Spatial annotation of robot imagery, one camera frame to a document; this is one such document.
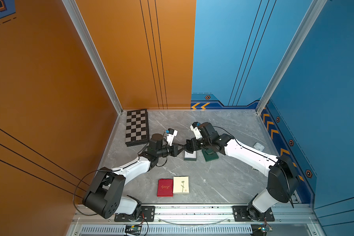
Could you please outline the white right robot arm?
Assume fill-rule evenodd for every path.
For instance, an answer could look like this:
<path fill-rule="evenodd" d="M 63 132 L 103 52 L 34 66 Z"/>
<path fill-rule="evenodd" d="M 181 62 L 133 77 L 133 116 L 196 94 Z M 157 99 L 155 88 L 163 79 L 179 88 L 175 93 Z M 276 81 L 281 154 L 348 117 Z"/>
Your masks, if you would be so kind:
<path fill-rule="evenodd" d="M 289 156 L 278 157 L 258 151 L 228 134 L 215 134 L 186 141 L 185 150 L 189 153 L 207 149 L 238 159 L 267 177 L 266 188 L 246 207 L 246 218 L 259 221 L 275 204 L 292 202 L 291 196 L 301 180 Z"/>

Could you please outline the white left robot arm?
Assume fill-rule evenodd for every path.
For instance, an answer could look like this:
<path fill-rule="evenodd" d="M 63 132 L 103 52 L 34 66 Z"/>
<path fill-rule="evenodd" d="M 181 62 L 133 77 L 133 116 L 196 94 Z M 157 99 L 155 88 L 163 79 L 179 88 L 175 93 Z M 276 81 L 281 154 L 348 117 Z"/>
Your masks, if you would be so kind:
<path fill-rule="evenodd" d="M 124 187 L 157 166 L 160 158 L 176 157 L 185 148 L 185 145 L 165 141 L 162 134 L 153 134 L 134 160 L 117 168 L 103 167 L 94 171 L 95 176 L 82 204 L 92 210 L 94 215 L 105 219 L 114 214 L 124 214 L 133 221 L 138 220 L 142 214 L 142 203 L 134 197 L 123 196 Z"/>

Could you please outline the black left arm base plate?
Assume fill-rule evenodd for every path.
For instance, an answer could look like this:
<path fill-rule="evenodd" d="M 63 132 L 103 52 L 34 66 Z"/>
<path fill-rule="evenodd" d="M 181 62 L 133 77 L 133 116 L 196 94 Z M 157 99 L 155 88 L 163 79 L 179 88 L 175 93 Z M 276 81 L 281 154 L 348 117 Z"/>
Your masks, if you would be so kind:
<path fill-rule="evenodd" d="M 139 217 L 134 217 L 128 214 L 115 214 L 115 222 L 153 222 L 155 217 L 155 206 L 141 206 Z"/>

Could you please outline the green jewelry box lid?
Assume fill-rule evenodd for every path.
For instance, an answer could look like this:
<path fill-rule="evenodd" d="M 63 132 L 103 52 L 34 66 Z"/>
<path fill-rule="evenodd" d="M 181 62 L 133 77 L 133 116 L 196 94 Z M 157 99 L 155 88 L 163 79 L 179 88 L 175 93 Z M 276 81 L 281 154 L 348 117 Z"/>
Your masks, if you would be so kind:
<path fill-rule="evenodd" d="M 210 148 L 203 149 L 202 154 L 206 162 L 217 160 L 219 158 L 218 154 Z"/>

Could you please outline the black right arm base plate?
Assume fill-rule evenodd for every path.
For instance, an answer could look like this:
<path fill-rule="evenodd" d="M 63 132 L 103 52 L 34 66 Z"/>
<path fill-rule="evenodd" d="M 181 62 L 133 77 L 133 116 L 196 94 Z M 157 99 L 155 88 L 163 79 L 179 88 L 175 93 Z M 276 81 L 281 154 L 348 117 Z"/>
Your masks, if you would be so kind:
<path fill-rule="evenodd" d="M 252 206 L 232 206 L 234 219 L 236 222 L 274 222 L 274 214 L 271 208 L 265 212 L 259 212 Z"/>

